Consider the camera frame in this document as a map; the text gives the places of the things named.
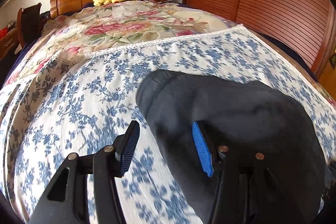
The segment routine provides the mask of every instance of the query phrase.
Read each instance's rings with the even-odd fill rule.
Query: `silver rivet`
[[[222,153],[225,153],[229,150],[229,148],[226,145],[221,145],[220,147],[218,147],[218,150]]]
[[[258,160],[263,160],[265,158],[265,155],[263,153],[256,153],[255,157],[258,159]]]
[[[114,149],[114,148],[113,148],[112,145],[107,145],[107,146],[104,147],[104,151],[105,151],[105,152],[112,152],[113,149]]]
[[[68,156],[68,159],[69,159],[69,160],[74,160],[75,158],[77,158],[77,154],[76,154],[76,153],[71,153],[71,154],[69,154],[69,156]]]

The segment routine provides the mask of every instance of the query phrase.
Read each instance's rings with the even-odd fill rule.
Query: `floral bedspread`
[[[116,181],[127,223],[201,223],[163,161],[135,103],[156,69],[259,80],[300,102],[325,159],[336,159],[336,110],[280,54],[243,26],[71,55],[59,51],[35,74],[0,91],[0,189],[29,221],[51,177],[71,152],[95,153],[132,119],[140,138],[130,170]],[[90,222],[97,223],[92,178]]]
[[[213,14],[153,0],[85,8],[48,21],[42,37],[5,84],[37,73],[58,50],[84,54],[178,35],[224,30],[236,24]]]

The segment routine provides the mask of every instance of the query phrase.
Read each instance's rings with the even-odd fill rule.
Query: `red object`
[[[2,30],[0,30],[0,39],[3,39],[6,36],[7,31],[8,31],[8,27],[3,28]]]

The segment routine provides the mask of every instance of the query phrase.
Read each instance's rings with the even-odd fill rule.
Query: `wooden chair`
[[[40,29],[40,9],[41,3],[37,5],[21,8],[17,13],[17,36],[21,47],[30,44],[41,35]]]

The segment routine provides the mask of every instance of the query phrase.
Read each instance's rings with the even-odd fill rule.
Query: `blue and white floral blanket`
[[[35,75],[0,91],[0,188],[26,222],[71,152],[95,153],[141,125],[129,172],[117,180],[127,223],[201,223],[186,203],[135,104],[143,78],[169,69],[248,82],[259,80],[299,101],[325,159],[336,159],[336,111],[282,56],[243,26],[69,57],[59,51]],[[91,223],[97,223],[88,178]]]

